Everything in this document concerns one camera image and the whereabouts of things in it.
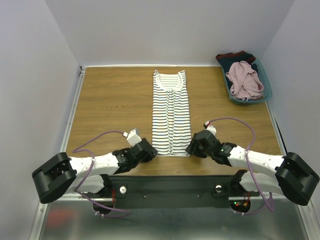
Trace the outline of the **black white striped tank top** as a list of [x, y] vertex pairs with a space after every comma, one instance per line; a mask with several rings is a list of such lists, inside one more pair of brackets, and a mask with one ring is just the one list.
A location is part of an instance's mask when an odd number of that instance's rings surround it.
[[186, 72], [153, 73], [152, 146], [160, 156], [188, 157], [192, 140]]

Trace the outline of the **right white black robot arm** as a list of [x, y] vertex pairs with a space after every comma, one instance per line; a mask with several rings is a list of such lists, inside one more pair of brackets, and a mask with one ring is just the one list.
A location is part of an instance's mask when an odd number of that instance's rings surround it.
[[320, 181], [319, 175], [294, 152], [282, 156], [247, 150], [234, 143], [220, 142], [215, 132], [208, 129], [193, 135], [186, 152], [199, 158], [210, 157], [221, 165], [247, 169], [230, 182], [235, 195], [253, 191], [276, 193], [306, 206]]

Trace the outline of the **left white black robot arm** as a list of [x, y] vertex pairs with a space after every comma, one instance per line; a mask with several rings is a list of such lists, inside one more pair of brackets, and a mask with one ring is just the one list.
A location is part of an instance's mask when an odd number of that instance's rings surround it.
[[141, 163], [150, 162], [157, 153], [146, 138], [131, 147], [94, 158], [69, 157], [66, 152], [59, 152], [31, 176], [42, 204], [52, 203], [77, 191], [106, 197], [111, 193], [111, 184], [105, 181], [106, 176], [127, 173]]

